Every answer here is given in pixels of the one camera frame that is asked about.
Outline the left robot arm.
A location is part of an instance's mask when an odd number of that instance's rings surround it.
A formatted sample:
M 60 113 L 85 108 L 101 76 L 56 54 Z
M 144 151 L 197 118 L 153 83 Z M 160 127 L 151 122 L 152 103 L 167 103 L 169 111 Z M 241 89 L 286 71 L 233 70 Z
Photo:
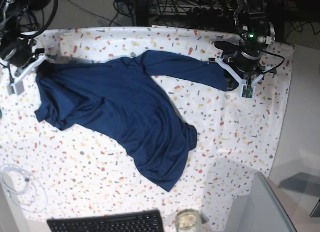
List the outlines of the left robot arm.
M 223 50 L 224 62 L 242 77 L 261 74 L 263 51 L 275 41 L 274 25 L 267 18 L 264 0 L 231 0 L 231 24 L 240 35 L 238 44 L 216 41 Z

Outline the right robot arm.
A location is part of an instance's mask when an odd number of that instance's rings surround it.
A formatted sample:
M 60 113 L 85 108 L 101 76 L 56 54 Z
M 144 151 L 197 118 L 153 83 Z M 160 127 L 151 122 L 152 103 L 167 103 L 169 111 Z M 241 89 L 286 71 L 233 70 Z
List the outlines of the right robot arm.
M 51 1 L 51 15 L 38 30 L 30 35 L 22 31 L 21 19 L 34 17 L 35 11 L 43 10 Z M 59 0 L 0 0 L 0 58 L 16 67 L 25 67 L 33 59 L 35 37 L 42 34 L 52 23 L 58 10 Z

